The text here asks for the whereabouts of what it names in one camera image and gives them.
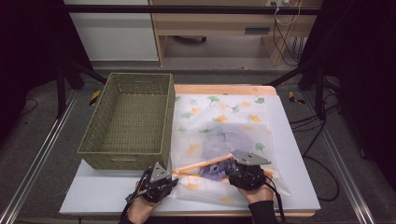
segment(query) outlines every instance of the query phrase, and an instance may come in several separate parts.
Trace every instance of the white tabletop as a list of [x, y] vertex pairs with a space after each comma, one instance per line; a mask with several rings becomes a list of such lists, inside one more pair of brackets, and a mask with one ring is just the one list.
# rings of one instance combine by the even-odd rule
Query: white tabletop
[[[304, 166], [285, 110], [277, 95], [265, 96], [267, 118], [272, 128], [277, 167], [291, 196], [282, 197], [283, 208], [290, 216], [312, 216], [320, 209], [318, 198]], [[76, 216], [119, 215], [125, 197], [134, 191], [142, 171], [93, 170], [81, 161], [67, 192], [60, 213]], [[224, 206], [165, 198], [154, 216], [248, 216], [247, 207]]]

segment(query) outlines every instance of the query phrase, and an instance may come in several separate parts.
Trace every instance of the person's left hand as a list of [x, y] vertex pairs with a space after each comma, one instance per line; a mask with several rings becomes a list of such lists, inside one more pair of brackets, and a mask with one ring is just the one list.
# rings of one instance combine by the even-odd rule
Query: person's left hand
[[142, 196], [134, 199], [128, 210], [128, 219], [134, 224], [144, 223], [148, 220], [152, 211], [158, 206], [160, 206], [161, 201], [157, 203], [150, 203], [146, 201]]

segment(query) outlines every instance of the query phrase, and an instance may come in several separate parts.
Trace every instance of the hand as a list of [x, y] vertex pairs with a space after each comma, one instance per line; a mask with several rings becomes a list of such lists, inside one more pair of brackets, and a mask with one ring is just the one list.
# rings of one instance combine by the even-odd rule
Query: hand
[[[270, 179], [272, 179], [273, 177], [272, 174], [270, 174], [269, 172], [268, 173], [264, 172], [264, 173], [268, 177], [266, 182], [271, 183]], [[274, 199], [274, 192], [266, 185], [262, 185], [258, 189], [254, 189], [254, 190], [244, 190], [244, 189], [238, 189], [238, 190], [245, 196], [249, 204], [260, 201], [272, 201]]]
[[150, 203], [146, 201], [142, 196], [137, 197], [132, 202], [128, 210], [128, 219], [134, 224], [144, 223], [148, 220], [152, 211], [158, 206], [160, 206], [161, 201], [157, 203]]

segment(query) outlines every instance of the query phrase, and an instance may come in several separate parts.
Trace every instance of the wicker basket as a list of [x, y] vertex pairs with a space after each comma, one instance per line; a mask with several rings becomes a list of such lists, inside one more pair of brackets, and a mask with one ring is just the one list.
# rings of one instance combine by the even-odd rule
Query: wicker basket
[[78, 155], [93, 169], [166, 168], [174, 106], [171, 74], [111, 74]]

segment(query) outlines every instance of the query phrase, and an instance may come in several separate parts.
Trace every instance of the white table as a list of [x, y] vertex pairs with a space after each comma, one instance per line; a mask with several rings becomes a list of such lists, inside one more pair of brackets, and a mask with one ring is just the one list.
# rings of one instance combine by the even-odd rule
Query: white table
[[[304, 166], [283, 105], [275, 89], [263, 86], [176, 85], [177, 93], [265, 94], [267, 116], [272, 127], [278, 169], [291, 196], [282, 203], [288, 217], [310, 217], [320, 209], [318, 198]], [[93, 170], [81, 161], [61, 207], [61, 214], [76, 216], [118, 216], [125, 197], [134, 191], [142, 171]], [[165, 198], [153, 216], [250, 216], [247, 207], [223, 206]]]

